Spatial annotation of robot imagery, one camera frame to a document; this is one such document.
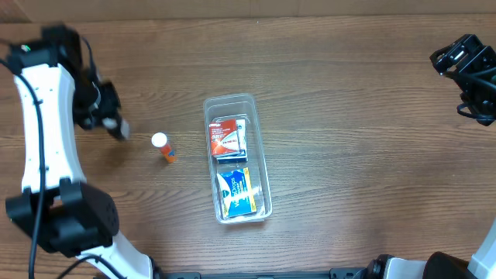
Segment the dark brown bottle white cap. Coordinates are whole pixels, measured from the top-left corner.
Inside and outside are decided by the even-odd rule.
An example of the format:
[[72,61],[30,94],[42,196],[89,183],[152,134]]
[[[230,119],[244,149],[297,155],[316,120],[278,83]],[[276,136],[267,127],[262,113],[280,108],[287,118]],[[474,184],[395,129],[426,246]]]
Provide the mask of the dark brown bottle white cap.
[[105,118],[102,120],[104,128],[108,134],[120,141],[126,141],[130,138],[130,125],[122,117],[115,119]]

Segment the orange tube white cap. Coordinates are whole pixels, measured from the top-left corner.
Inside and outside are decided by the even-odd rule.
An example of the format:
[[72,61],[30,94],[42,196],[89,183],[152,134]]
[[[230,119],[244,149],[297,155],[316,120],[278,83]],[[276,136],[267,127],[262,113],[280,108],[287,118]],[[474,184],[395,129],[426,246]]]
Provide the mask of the orange tube white cap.
[[165,133],[153,134],[151,143],[162,153],[168,163],[173,163],[176,161],[176,153],[172,149],[168,137]]

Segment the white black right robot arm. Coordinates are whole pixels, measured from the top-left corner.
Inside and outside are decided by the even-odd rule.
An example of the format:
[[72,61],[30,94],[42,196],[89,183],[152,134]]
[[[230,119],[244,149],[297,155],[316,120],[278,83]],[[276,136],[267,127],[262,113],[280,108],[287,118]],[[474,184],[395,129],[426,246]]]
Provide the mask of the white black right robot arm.
[[[439,75],[453,80],[460,88],[459,115],[483,126],[495,123],[495,51],[476,35],[465,34],[435,51],[430,60]],[[495,279],[495,225],[470,260],[435,252],[428,260],[406,260],[383,254],[353,278],[373,279]]]

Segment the red white small box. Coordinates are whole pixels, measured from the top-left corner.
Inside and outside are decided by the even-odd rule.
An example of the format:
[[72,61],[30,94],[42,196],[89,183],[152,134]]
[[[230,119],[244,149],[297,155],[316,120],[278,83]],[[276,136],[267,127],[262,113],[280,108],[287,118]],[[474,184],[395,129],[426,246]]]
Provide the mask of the red white small box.
[[211,155],[226,157],[240,153],[238,128],[235,119],[211,122],[208,125]]

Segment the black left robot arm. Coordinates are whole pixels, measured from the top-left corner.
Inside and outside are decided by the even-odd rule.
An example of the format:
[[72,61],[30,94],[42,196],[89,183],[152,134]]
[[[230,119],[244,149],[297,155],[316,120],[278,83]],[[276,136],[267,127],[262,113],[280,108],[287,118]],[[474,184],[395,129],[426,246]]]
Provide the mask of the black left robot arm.
[[110,278],[161,278],[154,260],[121,233],[115,202],[87,182],[78,159],[76,126],[102,127],[120,141],[130,136],[113,84],[82,60],[88,46],[59,25],[9,47],[3,64],[21,99],[26,160],[22,192],[6,199],[6,212],[32,250],[90,263]]

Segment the white blue plaster box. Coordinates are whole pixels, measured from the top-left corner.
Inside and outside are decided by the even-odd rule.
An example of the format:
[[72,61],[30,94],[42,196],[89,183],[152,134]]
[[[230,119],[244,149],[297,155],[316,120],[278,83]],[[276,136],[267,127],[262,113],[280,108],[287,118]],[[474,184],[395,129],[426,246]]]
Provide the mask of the white blue plaster box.
[[247,142],[246,142],[246,120],[245,119],[237,119],[237,132],[239,137],[239,153],[236,155],[228,155],[217,157],[216,160],[219,164],[227,164],[227,163],[242,163],[247,162]]

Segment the blue yellow VapoDrops box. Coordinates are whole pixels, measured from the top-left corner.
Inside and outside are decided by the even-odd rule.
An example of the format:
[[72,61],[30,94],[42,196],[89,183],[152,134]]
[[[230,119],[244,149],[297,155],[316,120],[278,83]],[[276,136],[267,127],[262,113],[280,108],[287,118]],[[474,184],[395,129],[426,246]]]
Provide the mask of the blue yellow VapoDrops box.
[[257,211],[250,172],[247,167],[216,175],[222,197],[222,216],[231,219]]

